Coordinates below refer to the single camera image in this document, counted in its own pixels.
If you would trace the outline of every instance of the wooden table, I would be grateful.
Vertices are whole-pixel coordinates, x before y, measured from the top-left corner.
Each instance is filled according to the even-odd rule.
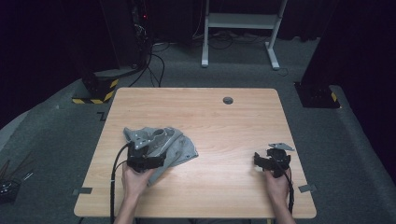
[[[233,103],[223,103],[232,97]],[[262,170],[254,152],[265,156],[270,143],[295,148],[282,105],[271,89],[121,88],[117,90],[94,152],[75,214],[109,217],[110,174],[124,127],[180,129],[195,144],[199,157],[169,168],[141,197],[137,217],[271,218]],[[126,159],[126,151],[120,161]],[[295,188],[293,215],[316,215],[297,151],[290,167]],[[122,201],[121,169],[116,177],[116,214]]]

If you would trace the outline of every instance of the black and yellow hazard tape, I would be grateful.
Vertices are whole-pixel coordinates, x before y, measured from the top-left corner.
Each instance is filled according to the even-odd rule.
[[[78,105],[83,105],[83,104],[105,104],[107,103],[111,97],[114,94],[114,90],[116,89],[116,86],[118,84],[119,80],[115,79],[109,83],[109,85],[103,87],[101,90],[99,90],[100,95],[102,97],[73,97],[73,103],[78,104]]]

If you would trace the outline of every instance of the gray carpet floor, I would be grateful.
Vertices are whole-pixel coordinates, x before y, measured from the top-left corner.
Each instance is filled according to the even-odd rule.
[[[258,40],[234,43],[227,49],[209,49],[207,68],[201,67],[201,48],[155,46],[155,53],[165,63],[162,86],[276,89],[307,181],[317,187],[312,192],[317,216],[297,223],[396,223],[395,186],[342,89],[331,86],[342,108],[316,109],[302,107],[293,87],[295,81],[301,80],[318,41],[277,40],[275,51],[282,69],[274,71],[263,42]],[[225,43],[212,40],[210,44],[220,48]],[[152,58],[150,68],[158,77],[162,64]],[[121,78],[117,88],[129,86],[137,77]],[[11,170],[30,153],[34,174],[21,183],[15,203],[0,204],[0,224],[78,223],[79,217],[73,211],[78,196],[73,191],[82,186],[105,124],[98,112],[106,115],[111,107],[111,102],[74,105],[71,98],[79,82],[32,108],[5,142],[0,165],[11,160]],[[149,72],[133,87],[152,87]],[[146,220],[178,222],[182,220]],[[87,217],[82,223],[109,223],[109,218]]]

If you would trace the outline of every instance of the crumpled fabric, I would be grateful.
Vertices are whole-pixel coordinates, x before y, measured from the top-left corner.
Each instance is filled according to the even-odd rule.
[[[198,152],[190,138],[172,127],[163,129],[145,127],[140,130],[124,128],[123,133],[128,143],[134,142],[135,150],[148,146],[148,157],[158,157],[166,152],[163,166],[158,167],[151,176],[148,181],[149,186],[154,184],[168,167],[198,157]]]

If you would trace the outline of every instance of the human hand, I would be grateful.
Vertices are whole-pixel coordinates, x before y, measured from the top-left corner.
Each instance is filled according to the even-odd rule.
[[[286,170],[286,175],[290,178],[290,169]],[[282,175],[281,177],[274,178],[273,174],[269,170],[264,171],[266,180],[267,193],[272,204],[286,205],[286,199],[289,194],[289,182],[288,179]]]
[[[137,173],[126,162],[122,165],[122,185],[124,188],[124,198],[139,198],[146,189],[149,178],[154,174],[155,169],[147,170],[143,174]]]

